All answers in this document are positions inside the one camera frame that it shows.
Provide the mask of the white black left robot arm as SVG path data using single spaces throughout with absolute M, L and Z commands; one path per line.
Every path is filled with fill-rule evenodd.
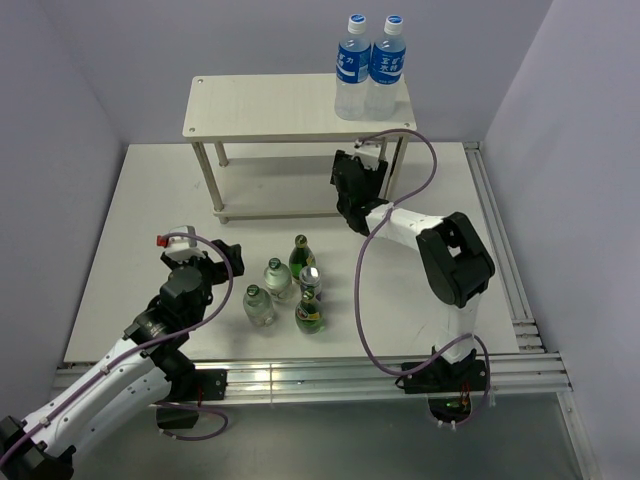
M 73 437 L 96 434 L 97 417 L 111 403 L 158 391 L 183 399 L 195 386 L 193 363 L 181 352 L 192 331 L 211 321 L 216 285 L 231 287 L 245 272 L 242 248 L 208 242 L 188 231 L 158 236 L 167 281 L 111 350 L 55 399 L 23 419 L 1 421 L 1 472 L 8 479 L 69 479 Z M 219 255 L 213 261 L 209 251 Z

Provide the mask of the green glass bottle front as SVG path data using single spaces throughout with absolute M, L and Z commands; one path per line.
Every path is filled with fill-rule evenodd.
M 295 309 L 295 321 L 299 330 L 305 334 L 316 334 L 324 327 L 321 302 L 313 288 L 307 288 L 302 292 Z

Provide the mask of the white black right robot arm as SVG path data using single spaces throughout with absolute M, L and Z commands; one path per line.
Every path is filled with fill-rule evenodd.
M 443 389 L 452 390 L 478 365 L 489 366 L 486 345 L 474 334 L 481 295 L 496 268 L 468 216 L 454 212 L 429 216 L 401 209 L 400 202 L 379 197 L 388 163 L 372 168 L 361 157 L 343 150 L 335 153 L 330 183 L 336 187 L 337 210 L 348 226 L 365 237 L 354 275 L 354 313 L 360 342 L 369 360 L 387 375 L 408 377 L 423 372 Z M 366 340 L 360 305 L 360 282 L 366 249 L 383 238 L 419 253 L 429 287 L 449 308 L 430 358 L 401 371 L 384 366 Z

